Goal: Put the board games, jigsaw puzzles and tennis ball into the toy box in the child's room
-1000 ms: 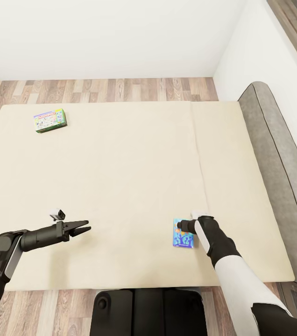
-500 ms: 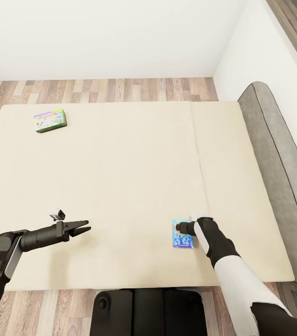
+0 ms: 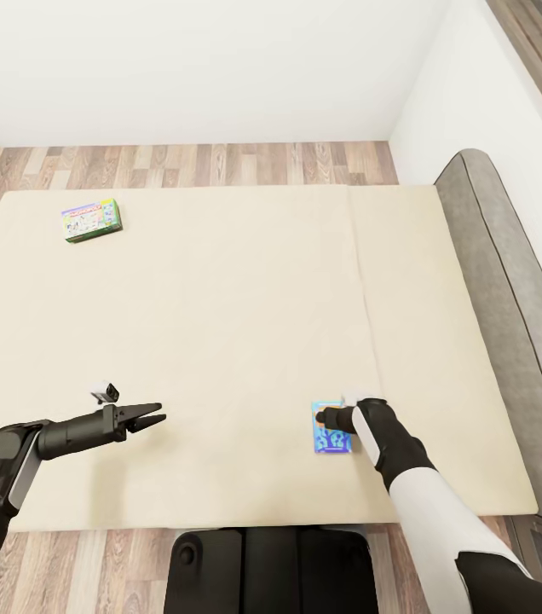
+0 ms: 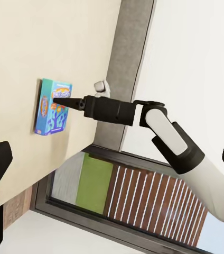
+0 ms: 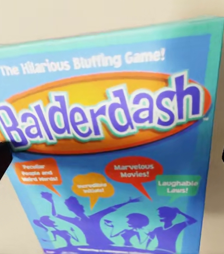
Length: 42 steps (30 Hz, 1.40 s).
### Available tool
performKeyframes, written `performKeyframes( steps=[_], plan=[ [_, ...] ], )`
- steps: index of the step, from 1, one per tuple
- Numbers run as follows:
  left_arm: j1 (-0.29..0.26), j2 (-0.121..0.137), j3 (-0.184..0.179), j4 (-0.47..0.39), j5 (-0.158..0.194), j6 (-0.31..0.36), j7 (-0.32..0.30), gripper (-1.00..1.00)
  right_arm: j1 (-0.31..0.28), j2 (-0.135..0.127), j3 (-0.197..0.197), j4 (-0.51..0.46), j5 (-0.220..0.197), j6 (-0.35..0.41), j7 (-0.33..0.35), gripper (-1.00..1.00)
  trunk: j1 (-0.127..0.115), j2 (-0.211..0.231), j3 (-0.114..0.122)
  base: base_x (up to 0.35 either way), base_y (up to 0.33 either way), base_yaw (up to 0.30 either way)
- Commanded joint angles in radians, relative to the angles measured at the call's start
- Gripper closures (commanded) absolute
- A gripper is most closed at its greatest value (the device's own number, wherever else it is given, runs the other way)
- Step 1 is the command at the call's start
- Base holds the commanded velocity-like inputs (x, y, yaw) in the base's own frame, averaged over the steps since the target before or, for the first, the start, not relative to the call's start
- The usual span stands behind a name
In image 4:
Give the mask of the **board game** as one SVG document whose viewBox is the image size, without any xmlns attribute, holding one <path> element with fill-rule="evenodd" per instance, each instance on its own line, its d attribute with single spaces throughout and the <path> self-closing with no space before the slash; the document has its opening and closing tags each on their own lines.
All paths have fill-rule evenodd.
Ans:
<svg viewBox="0 0 224 254">
<path fill-rule="evenodd" d="M 50 135 L 66 130 L 69 107 L 54 98 L 71 98 L 73 84 L 43 78 L 35 134 Z"/>
</svg>

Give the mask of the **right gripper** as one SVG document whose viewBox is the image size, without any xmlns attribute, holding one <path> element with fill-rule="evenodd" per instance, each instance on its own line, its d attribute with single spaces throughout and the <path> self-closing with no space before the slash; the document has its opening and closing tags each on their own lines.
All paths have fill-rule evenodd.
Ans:
<svg viewBox="0 0 224 254">
<path fill-rule="evenodd" d="M 85 117 L 95 121 L 118 124 L 118 113 L 122 101 L 106 97 L 87 95 L 84 98 L 54 98 L 54 103 L 84 111 Z"/>
</svg>

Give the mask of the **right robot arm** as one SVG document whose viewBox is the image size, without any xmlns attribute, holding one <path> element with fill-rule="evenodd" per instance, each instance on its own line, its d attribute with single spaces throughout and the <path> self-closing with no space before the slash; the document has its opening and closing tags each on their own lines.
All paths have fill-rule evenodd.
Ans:
<svg viewBox="0 0 224 254">
<path fill-rule="evenodd" d="M 110 98 L 105 80 L 94 84 L 95 96 L 54 98 L 62 106 L 84 111 L 95 121 L 133 126 L 138 104 L 143 105 L 139 125 L 150 128 L 152 142 L 173 167 L 194 196 L 219 221 L 224 222 L 224 174 L 204 154 L 177 121 L 167 118 L 164 103 L 134 100 L 133 103 Z"/>
</svg>

